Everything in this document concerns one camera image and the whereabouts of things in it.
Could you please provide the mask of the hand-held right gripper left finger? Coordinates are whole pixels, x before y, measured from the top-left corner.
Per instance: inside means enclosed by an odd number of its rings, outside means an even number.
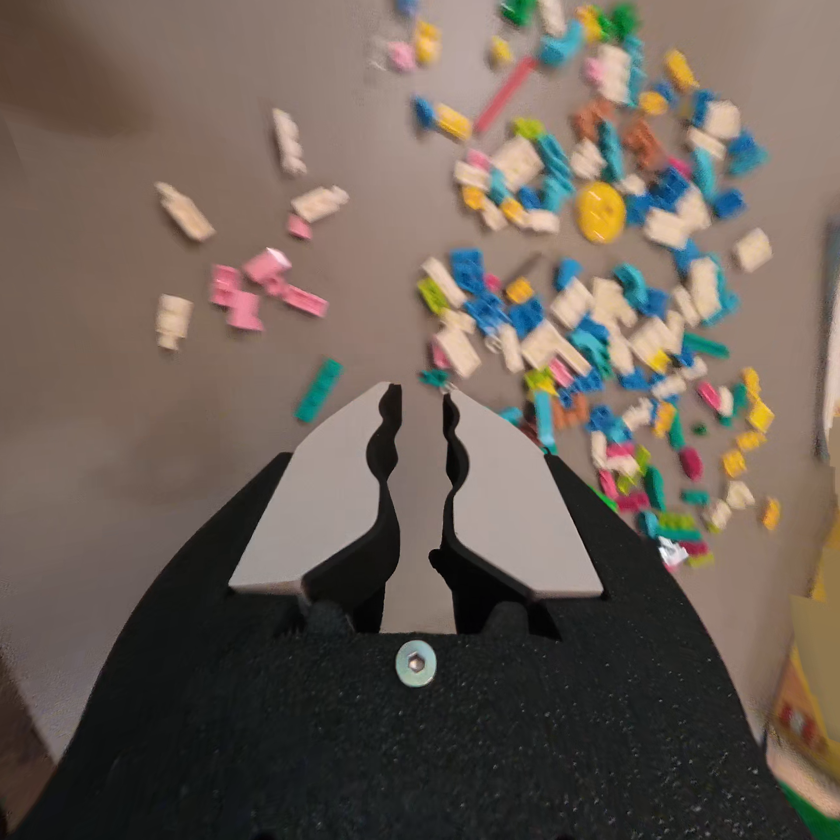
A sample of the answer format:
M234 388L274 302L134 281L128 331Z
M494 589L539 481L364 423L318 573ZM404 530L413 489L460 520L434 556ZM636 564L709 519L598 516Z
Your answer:
M357 632L380 632L401 556L389 489L403 421L399 384L373 385L290 455L228 586L333 603Z

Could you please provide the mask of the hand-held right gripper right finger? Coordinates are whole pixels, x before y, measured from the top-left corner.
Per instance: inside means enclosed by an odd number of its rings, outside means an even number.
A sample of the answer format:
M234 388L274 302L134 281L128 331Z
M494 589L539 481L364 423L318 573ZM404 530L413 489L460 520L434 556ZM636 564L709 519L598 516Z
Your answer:
M550 457L463 392L443 403L450 490L429 562L451 594L457 634L478 634L498 604L540 625L547 602L603 595L603 582Z

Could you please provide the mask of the pile of mixed lego pieces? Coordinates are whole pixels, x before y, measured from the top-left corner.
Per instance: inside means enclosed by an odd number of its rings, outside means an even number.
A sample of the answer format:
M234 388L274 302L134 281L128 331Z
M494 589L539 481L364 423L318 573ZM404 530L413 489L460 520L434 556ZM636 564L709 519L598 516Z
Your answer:
M546 455L557 454L561 432L583 427L595 494L632 518L671 570L713 564L709 537L755 503L743 481L747 453L765 443L774 414L753 367L732 383L709 378L710 362L730 358L711 331L741 300L723 256L698 238L747 211L733 180L760 168L767 151L681 51L666 52L659 77L648 78L634 2L580 5L572 17L562 2L500 2L499 12L517 28L538 15L542 33L519 58L492 38L492 69L525 56L538 65L488 131L476 136L476 119L412 98L419 130L465 146L452 174L464 209L489 234L540 236L559 234L569 210L580 233L578 192L603 181L626 205L625 229L609 245L637 231L675 277L649 280L624 261L587 279L566 256L542 293L529 278L539 255L509 280L478 247L431 256L416 292L436 325L418 379L453 392L478 371L482 342L524 396L499 416Z

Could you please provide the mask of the teal lego plate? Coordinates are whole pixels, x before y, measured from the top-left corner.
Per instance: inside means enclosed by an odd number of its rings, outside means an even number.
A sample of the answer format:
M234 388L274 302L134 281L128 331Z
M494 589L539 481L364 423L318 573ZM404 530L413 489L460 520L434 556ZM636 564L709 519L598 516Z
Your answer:
M321 362L308 389L300 399L294 418L302 424L310 424L321 412L343 372L343 365L332 358Z

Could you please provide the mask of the white lego hinge plate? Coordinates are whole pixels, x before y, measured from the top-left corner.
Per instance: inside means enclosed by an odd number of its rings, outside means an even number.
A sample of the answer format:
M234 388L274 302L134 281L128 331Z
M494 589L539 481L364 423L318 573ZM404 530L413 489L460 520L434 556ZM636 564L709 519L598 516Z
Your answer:
M164 213L192 242L201 244L215 236L216 230L194 201L165 182L156 182L157 193Z
M282 171L292 177L307 174L298 125L288 112L279 108L273 108L271 115Z
M159 348L171 352L186 338L193 314L193 303L181 297L161 294L155 314L155 333Z
M317 187L291 199L290 206L308 224L318 222L337 213L350 200L341 187Z

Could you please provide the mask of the yellow lego dome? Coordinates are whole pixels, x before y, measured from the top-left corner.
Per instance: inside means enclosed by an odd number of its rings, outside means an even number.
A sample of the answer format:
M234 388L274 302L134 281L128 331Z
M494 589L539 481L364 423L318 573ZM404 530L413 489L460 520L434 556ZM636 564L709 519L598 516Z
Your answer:
M603 181L585 183L574 205L577 228L594 245L609 245L624 231L627 208L623 196Z

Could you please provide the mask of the yellow lego box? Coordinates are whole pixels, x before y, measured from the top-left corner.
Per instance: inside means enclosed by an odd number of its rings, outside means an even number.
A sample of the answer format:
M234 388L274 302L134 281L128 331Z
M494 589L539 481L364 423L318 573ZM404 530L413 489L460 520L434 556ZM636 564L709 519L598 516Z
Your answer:
M776 778L830 823L839 796L839 548L822 548L808 595L791 598L793 641L769 718Z

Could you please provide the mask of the lego instruction booklet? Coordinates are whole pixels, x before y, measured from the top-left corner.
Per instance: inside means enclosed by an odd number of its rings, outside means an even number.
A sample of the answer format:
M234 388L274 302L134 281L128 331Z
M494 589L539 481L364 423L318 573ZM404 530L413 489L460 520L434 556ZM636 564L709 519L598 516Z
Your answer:
M828 438L839 406L839 212L826 222L823 251L821 350L817 365L815 454L829 461Z

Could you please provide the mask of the red lego rod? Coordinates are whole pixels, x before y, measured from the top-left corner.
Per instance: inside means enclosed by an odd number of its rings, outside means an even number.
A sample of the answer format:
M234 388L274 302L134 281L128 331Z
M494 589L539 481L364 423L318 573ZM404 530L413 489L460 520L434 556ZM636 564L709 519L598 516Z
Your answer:
M490 126L508 105L510 99L530 77L537 65L538 60L535 56L525 56L516 63L491 100L489 100L488 104L473 122L474 135L478 136L488 131Z

